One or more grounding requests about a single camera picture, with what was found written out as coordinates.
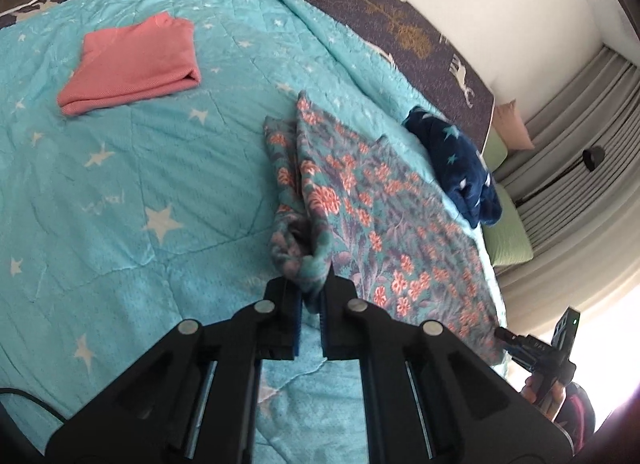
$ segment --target white wall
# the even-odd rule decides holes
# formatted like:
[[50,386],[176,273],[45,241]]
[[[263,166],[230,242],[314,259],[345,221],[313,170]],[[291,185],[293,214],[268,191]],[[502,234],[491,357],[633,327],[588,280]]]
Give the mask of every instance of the white wall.
[[587,0],[602,41],[640,66],[640,40],[618,0]]
[[408,0],[466,57],[498,103],[534,115],[602,46],[586,0]]

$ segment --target navy blue blanket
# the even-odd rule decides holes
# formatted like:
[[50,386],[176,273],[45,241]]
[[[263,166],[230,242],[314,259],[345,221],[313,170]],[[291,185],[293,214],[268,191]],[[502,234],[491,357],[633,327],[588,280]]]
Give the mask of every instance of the navy blue blanket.
[[493,225],[502,215],[502,207],[482,155],[452,123],[415,107],[404,126],[420,139],[429,152],[436,178],[472,228]]

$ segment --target gold tree print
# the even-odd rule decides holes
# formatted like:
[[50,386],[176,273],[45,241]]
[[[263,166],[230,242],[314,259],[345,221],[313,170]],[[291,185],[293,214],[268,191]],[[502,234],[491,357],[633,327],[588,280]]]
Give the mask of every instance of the gold tree print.
[[387,9],[382,4],[362,0],[367,4],[367,14],[382,14],[386,19],[386,30],[396,37],[396,41],[405,50],[412,51],[418,58],[425,59],[433,51],[431,40],[417,25],[406,24],[404,12],[393,7]]

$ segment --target light blue comforter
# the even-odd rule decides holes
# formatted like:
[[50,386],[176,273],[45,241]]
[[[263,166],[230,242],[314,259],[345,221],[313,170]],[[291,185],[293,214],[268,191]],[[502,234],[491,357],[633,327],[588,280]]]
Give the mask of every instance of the light blue comforter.
[[[201,86],[63,118],[56,95],[82,37],[161,11],[194,22]],[[386,134],[433,180],[399,123],[415,105],[436,110],[303,0],[70,0],[0,30],[0,57],[0,387],[67,416],[181,319],[226,319],[276,276],[262,124],[292,117],[299,90],[361,134]],[[504,319],[479,230],[458,221]],[[260,398],[256,462],[366,460],[357,364],[324,361],[314,319],[299,359],[266,365]],[[2,403],[43,449],[56,421]]]

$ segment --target floral blanket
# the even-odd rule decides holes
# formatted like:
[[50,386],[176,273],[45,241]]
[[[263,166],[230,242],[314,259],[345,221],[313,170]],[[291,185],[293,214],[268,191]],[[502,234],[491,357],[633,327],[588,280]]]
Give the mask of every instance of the floral blanket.
[[296,117],[267,118],[264,132],[280,199],[271,253],[284,276],[318,290],[333,263],[396,319],[439,320],[488,364],[502,361],[478,248],[385,136],[360,136],[304,92]]

